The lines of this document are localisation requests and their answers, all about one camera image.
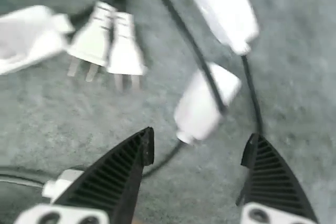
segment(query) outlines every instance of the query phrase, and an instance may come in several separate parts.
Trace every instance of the power adapter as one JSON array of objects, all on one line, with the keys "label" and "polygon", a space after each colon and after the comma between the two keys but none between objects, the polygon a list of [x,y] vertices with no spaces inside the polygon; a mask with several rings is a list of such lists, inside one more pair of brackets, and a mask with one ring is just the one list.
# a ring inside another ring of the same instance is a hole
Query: power adapter
[{"label": "power adapter", "polygon": [[215,37],[237,55],[246,55],[248,41],[259,34],[249,0],[194,0]]}]

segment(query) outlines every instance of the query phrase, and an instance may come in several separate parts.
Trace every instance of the power cord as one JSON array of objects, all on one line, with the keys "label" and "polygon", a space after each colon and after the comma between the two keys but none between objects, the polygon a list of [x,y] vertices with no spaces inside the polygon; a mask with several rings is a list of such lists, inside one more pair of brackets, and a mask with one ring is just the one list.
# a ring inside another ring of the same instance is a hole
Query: power cord
[{"label": "power cord", "polygon": [[[113,5],[113,4],[119,4],[120,9],[124,10],[125,6],[123,5],[123,0],[103,0],[104,2]],[[161,0],[162,3],[166,6],[166,8],[169,10],[173,20],[175,21],[177,27],[180,29],[180,31],[183,33],[183,35],[188,39],[190,44],[193,47],[193,50],[196,54],[196,62],[198,64],[198,67],[203,71],[206,80],[208,81],[208,84],[212,90],[214,99],[216,101],[217,107],[221,113],[224,113],[226,110],[226,107],[221,99],[221,96],[219,94],[219,90],[217,88],[216,83],[214,82],[214,79],[210,73],[210,70],[205,62],[204,56],[198,47],[193,35],[188,30],[187,25],[182,20],[181,16],[175,9],[174,5],[170,0]],[[78,26],[85,18],[87,18],[93,10],[93,5],[85,8],[83,11],[77,14],[70,15],[70,21],[74,26]],[[247,57],[244,55],[241,57],[243,66],[244,66],[244,72],[247,79],[247,84],[250,90],[250,96],[252,100],[252,104],[255,111],[255,118],[256,118],[256,130],[259,134],[264,133],[264,126],[263,126],[263,119],[261,116],[260,106],[257,99],[257,94],[255,91],[253,78],[251,76],[250,66],[247,60]],[[150,169],[148,172],[146,172],[143,175],[143,178],[148,178],[155,174],[158,170],[160,170],[162,167],[164,167],[166,164],[168,164],[178,153],[179,151],[185,146],[182,141],[179,141],[177,145],[167,154],[167,156],[157,165],[153,166],[152,169]],[[50,178],[53,176],[50,175],[47,179],[43,179],[43,181],[39,179],[32,179],[31,177],[37,177],[41,178],[41,174],[39,174],[39,171],[31,171],[28,172],[29,176],[26,176],[25,173],[22,173],[20,169],[17,167],[0,167],[0,182],[7,182],[7,183],[14,183],[14,184],[20,184],[20,185],[26,185],[26,186],[34,186],[34,187],[40,187],[44,185]]]}]

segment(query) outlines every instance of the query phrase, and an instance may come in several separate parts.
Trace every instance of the floor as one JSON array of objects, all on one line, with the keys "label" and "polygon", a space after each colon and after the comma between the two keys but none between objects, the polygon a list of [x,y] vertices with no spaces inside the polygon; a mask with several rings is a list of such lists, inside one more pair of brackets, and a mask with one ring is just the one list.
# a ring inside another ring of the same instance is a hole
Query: floor
[{"label": "floor", "polygon": [[[0,0],[0,14],[34,4],[74,13],[94,1]],[[320,223],[336,223],[334,0],[250,1],[261,29],[249,57],[266,137],[302,183]],[[1,76],[1,164],[57,174],[90,165],[146,126],[155,130],[156,161],[175,145],[173,112],[196,70],[192,51],[160,0],[128,2],[149,67],[142,91],[118,93],[104,71],[87,83],[86,65],[69,78],[66,54]],[[224,125],[206,143],[183,151],[144,181],[136,215],[147,223],[236,224],[240,209],[234,201],[245,173],[239,162],[255,127],[243,68],[212,36],[191,0],[173,2],[207,60],[239,76],[243,88]],[[10,195],[1,197],[3,221],[13,221],[34,203],[36,192],[20,190],[16,204],[5,199]]]}]

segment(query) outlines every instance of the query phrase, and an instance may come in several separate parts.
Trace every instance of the white connector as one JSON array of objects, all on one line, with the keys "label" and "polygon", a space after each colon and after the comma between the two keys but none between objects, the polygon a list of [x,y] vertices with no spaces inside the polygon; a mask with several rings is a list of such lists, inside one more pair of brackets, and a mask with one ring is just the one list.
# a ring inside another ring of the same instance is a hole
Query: white connector
[{"label": "white connector", "polygon": [[249,0],[194,0],[216,38],[237,55],[250,51],[248,43],[259,34]]},{"label": "white connector", "polygon": [[80,175],[82,175],[82,173],[83,171],[81,170],[65,170],[56,181],[49,180],[45,183],[42,190],[42,196],[49,198],[51,204],[54,203],[54,201],[58,199],[58,197],[62,195],[62,193],[68,189]]},{"label": "white connector", "polygon": [[140,76],[146,73],[146,69],[142,52],[135,41],[133,16],[128,13],[117,13],[107,72],[114,74],[119,90],[123,89],[124,74],[131,76],[133,87],[138,89]]},{"label": "white connector", "polygon": [[55,56],[74,30],[67,15],[36,5],[0,17],[0,74],[18,71]]},{"label": "white connector", "polygon": [[73,56],[68,76],[75,76],[80,60],[91,63],[86,76],[88,82],[93,80],[99,66],[106,66],[114,13],[112,6],[104,2],[96,3],[89,21],[76,33],[68,49],[68,54]]},{"label": "white connector", "polygon": [[[232,73],[214,63],[208,67],[224,105],[229,106],[237,95],[241,81]],[[218,126],[223,115],[219,112],[204,74],[198,70],[175,109],[177,138],[192,144],[206,139]]]}]

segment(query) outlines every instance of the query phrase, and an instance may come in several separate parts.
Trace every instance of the metal prong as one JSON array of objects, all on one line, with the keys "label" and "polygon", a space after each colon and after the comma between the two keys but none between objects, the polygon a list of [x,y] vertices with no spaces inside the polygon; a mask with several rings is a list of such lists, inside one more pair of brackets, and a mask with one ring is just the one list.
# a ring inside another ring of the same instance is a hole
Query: metal prong
[{"label": "metal prong", "polygon": [[69,67],[69,71],[68,71],[68,76],[70,76],[70,77],[75,76],[75,74],[77,72],[77,68],[79,66],[79,63],[80,63],[80,59],[78,59],[76,57],[72,57],[70,67]]},{"label": "metal prong", "polygon": [[93,81],[94,76],[95,76],[96,73],[98,72],[98,68],[99,68],[98,65],[91,63],[89,72],[88,72],[88,74],[86,75],[86,79],[85,79],[87,82],[91,82],[91,81]]},{"label": "metal prong", "polygon": [[140,90],[140,76],[131,76],[132,87],[134,90]]},{"label": "metal prong", "polygon": [[115,74],[114,75],[114,82],[116,83],[115,87],[118,91],[123,90],[123,84],[122,84],[122,74]]}]

